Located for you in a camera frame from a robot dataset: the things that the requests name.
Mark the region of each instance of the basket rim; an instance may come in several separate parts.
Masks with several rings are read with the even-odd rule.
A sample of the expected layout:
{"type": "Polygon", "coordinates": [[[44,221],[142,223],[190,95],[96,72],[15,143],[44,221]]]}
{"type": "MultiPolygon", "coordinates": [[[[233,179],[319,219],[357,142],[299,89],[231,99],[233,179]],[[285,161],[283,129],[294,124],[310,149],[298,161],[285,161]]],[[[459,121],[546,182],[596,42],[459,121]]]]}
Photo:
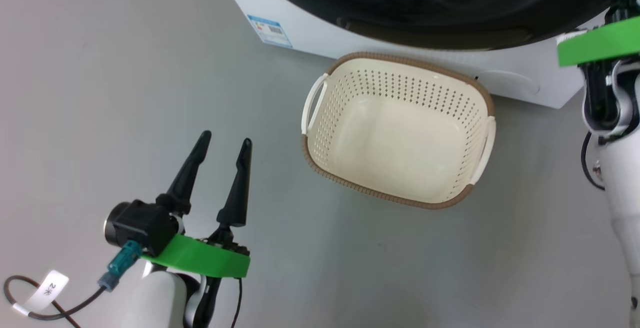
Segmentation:
{"type": "MultiPolygon", "coordinates": [[[[429,71],[441,73],[442,75],[446,75],[446,76],[455,78],[457,80],[460,80],[464,83],[471,85],[471,87],[474,87],[475,89],[478,90],[478,92],[480,92],[480,95],[482,96],[482,98],[484,99],[484,102],[486,103],[487,118],[494,117],[496,115],[495,108],[494,108],[494,101],[491,98],[491,94],[489,94],[487,89],[484,86],[482,86],[482,84],[480,84],[477,80],[469,76],[463,75],[461,73],[450,71],[448,69],[445,69],[427,62],[422,62],[420,60],[409,59],[406,57],[398,57],[394,55],[386,55],[383,53],[354,52],[336,60],[336,62],[334,62],[334,64],[332,64],[329,67],[329,69],[326,71],[326,74],[327,76],[330,76],[332,73],[334,73],[334,71],[336,71],[336,69],[338,69],[338,67],[342,66],[346,62],[350,60],[362,59],[362,58],[373,59],[373,60],[384,60],[387,62],[406,64],[409,66],[428,69],[429,71]]],[[[311,168],[313,168],[314,171],[316,171],[316,173],[319,173],[320,175],[324,176],[325,178],[328,178],[329,180],[338,182],[341,185],[349,187],[350,189],[354,189],[355,191],[362,192],[364,194],[368,194],[376,198],[382,198],[387,201],[401,203],[403,205],[408,205],[412,207],[424,208],[428,210],[441,210],[444,208],[449,208],[454,205],[457,205],[457,203],[461,202],[464,198],[466,198],[471,193],[474,187],[473,183],[468,183],[464,187],[464,189],[462,189],[462,191],[458,193],[454,198],[451,198],[448,201],[444,201],[440,203],[427,203],[422,201],[415,201],[412,199],[402,198],[400,196],[393,196],[391,194],[386,194],[380,191],[369,189],[367,187],[361,186],[354,182],[345,180],[339,176],[334,175],[333,173],[330,173],[329,171],[325,171],[324,169],[320,168],[320,166],[318,166],[318,164],[316,164],[316,162],[311,157],[311,153],[309,151],[309,138],[306,134],[302,135],[302,154],[304,155],[304,159],[306,160],[306,162],[309,164],[309,166],[311,166],[311,168]]]]}
{"type": "Polygon", "coordinates": [[[486,103],[487,116],[496,115],[496,109],[494,108],[494,100],[491,98],[491,94],[489,94],[489,91],[487,91],[487,89],[482,84],[480,84],[480,82],[478,82],[477,80],[469,76],[463,75],[462,73],[450,71],[449,69],[442,68],[440,66],[436,66],[435,64],[430,64],[428,62],[423,62],[421,60],[409,59],[406,57],[398,57],[394,55],[386,55],[384,53],[354,52],[354,53],[349,53],[348,55],[344,55],[343,57],[340,57],[338,60],[336,60],[336,62],[334,62],[331,65],[331,67],[327,69],[326,73],[327,75],[330,76],[332,73],[334,73],[334,71],[336,71],[336,69],[338,69],[338,67],[342,66],[346,62],[350,60],[362,59],[362,58],[374,59],[374,60],[385,60],[387,62],[394,62],[394,63],[406,64],[408,66],[429,69],[429,71],[434,71],[446,76],[450,76],[457,80],[461,80],[462,82],[468,85],[471,85],[473,88],[477,89],[478,92],[480,92],[480,95],[482,96],[482,98],[484,99],[484,102],[486,103]]]}

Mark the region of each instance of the floor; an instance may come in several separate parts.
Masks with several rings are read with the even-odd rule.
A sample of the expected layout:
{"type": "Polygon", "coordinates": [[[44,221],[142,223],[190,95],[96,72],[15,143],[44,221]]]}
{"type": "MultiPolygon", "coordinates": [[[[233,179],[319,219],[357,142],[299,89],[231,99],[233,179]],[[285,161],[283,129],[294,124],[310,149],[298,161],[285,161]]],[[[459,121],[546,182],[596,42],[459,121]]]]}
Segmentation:
{"type": "MultiPolygon", "coordinates": [[[[235,231],[252,259],[238,327],[627,324],[622,251],[579,163],[579,96],[560,110],[495,98],[483,178],[461,204],[427,212],[307,166],[302,104],[332,61],[261,43],[233,0],[0,0],[0,16],[2,278],[57,269],[71,278],[64,307],[89,296],[117,252],[105,216],[166,190],[208,129],[193,237],[216,227],[242,141],[254,143],[248,223],[235,231]]],[[[117,327],[141,271],[77,321],[117,327]]],[[[223,282],[212,327],[231,324],[236,299],[223,282]]],[[[7,304],[0,320],[42,326],[7,304]]]]}

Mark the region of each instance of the cable connector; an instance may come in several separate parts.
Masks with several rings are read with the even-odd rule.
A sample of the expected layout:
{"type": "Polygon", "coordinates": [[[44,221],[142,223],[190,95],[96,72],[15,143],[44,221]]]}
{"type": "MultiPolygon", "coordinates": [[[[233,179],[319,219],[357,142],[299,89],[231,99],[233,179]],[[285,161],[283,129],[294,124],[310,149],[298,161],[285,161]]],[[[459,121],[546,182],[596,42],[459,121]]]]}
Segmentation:
{"type": "Polygon", "coordinates": [[[107,266],[108,272],[98,280],[98,285],[104,287],[107,292],[112,292],[120,283],[120,278],[142,256],[142,247],[137,242],[130,240],[107,266]]]}

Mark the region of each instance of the green bracket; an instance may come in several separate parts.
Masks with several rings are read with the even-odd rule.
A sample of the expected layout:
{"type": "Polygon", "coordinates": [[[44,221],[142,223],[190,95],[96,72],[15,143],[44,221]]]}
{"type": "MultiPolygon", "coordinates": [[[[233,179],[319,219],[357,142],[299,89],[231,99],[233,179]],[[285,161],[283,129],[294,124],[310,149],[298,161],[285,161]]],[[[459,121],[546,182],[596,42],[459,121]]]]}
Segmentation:
{"type": "Polygon", "coordinates": [[[640,52],[640,17],[596,28],[558,44],[560,67],[625,57],[640,52]]]}
{"type": "Polygon", "coordinates": [[[213,278],[244,278],[251,259],[240,253],[176,235],[158,257],[142,256],[151,263],[213,278]]]}

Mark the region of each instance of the cream basket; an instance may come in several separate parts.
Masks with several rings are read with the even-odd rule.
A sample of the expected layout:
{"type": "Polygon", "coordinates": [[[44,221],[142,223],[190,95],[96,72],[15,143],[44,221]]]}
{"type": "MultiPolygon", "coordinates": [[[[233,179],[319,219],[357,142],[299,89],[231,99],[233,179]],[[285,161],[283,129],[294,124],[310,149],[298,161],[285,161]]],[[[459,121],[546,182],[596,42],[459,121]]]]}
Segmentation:
{"type": "Polygon", "coordinates": [[[311,88],[302,152],[316,172],[359,192],[446,208],[485,170],[496,138],[493,115],[491,96],[473,78],[417,60],[352,53],[311,88]]]}

